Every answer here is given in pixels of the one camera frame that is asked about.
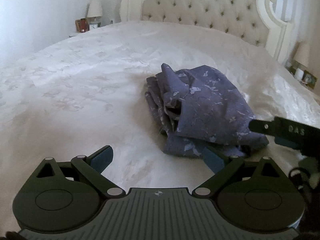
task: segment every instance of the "triangular cutout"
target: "triangular cutout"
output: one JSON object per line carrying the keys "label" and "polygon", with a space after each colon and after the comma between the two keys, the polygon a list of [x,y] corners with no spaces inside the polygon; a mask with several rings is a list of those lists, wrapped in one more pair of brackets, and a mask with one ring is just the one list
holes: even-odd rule
{"label": "triangular cutout", "polygon": [[278,172],[276,172],[275,168],[270,164],[266,163],[262,169],[262,176],[279,178]]}
{"label": "triangular cutout", "polygon": [[38,173],[37,178],[45,178],[54,176],[54,171],[49,163],[46,163],[41,171]]}

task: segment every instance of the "bed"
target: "bed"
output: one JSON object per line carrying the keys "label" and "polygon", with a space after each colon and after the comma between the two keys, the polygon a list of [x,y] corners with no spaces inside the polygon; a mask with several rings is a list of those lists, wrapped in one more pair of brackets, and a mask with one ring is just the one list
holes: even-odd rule
{"label": "bed", "polygon": [[[258,119],[277,115],[320,127],[320,106],[312,93],[281,66],[291,24],[275,18],[270,0],[243,0],[237,15],[244,23],[239,26],[236,18],[217,20],[232,19],[228,8],[237,0],[226,0],[223,11],[218,8],[211,16],[206,14],[214,11],[217,0],[186,0],[179,5],[181,1],[122,0],[123,22],[58,42],[0,69],[2,235],[19,230],[11,210],[13,198],[48,156],[69,161],[111,145],[114,160],[103,175],[126,191],[130,187],[192,191],[213,175],[202,160],[161,151],[165,137],[149,114],[144,92],[146,78],[160,72],[162,63],[174,70],[217,68],[239,89]],[[170,10],[174,3],[181,6],[176,11]],[[240,14],[246,9],[251,18]],[[250,160],[271,156],[288,173],[303,158],[275,145],[272,138],[269,141]]]}

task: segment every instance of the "silver screw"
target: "silver screw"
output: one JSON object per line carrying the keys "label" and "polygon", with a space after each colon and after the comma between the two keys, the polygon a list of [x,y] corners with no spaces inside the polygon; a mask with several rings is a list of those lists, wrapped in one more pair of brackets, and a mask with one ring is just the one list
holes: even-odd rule
{"label": "silver screw", "polygon": [[196,193],[200,196],[206,196],[210,194],[210,190],[206,187],[199,187],[196,189]]}
{"label": "silver screw", "polygon": [[111,196],[118,196],[122,193],[122,189],[120,189],[118,187],[112,187],[107,190],[107,193]]}

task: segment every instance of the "patterned cloth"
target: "patterned cloth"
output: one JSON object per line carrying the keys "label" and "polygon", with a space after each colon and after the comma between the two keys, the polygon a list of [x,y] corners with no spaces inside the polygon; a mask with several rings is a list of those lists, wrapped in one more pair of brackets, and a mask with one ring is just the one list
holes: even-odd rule
{"label": "patterned cloth", "polygon": [[165,153],[201,157],[201,150],[210,144],[219,145],[226,155],[244,156],[235,146],[248,146],[248,153],[269,143],[264,135],[249,131],[255,116],[220,71],[203,65],[174,72],[165,63],[161,70],[147,78],[145,96],[153,118],[168,136]]}

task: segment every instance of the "clock face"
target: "clock face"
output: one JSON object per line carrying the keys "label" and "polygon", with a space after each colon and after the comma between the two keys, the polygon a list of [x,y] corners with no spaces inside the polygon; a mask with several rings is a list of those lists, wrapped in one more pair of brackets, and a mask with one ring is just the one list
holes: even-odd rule
{"label": "clock face", "polygon": [[98,24],[94,23],[94,24],[90,24],[89,26],[89,30],[93,30],[93,29],[97,29],[98,28]]}

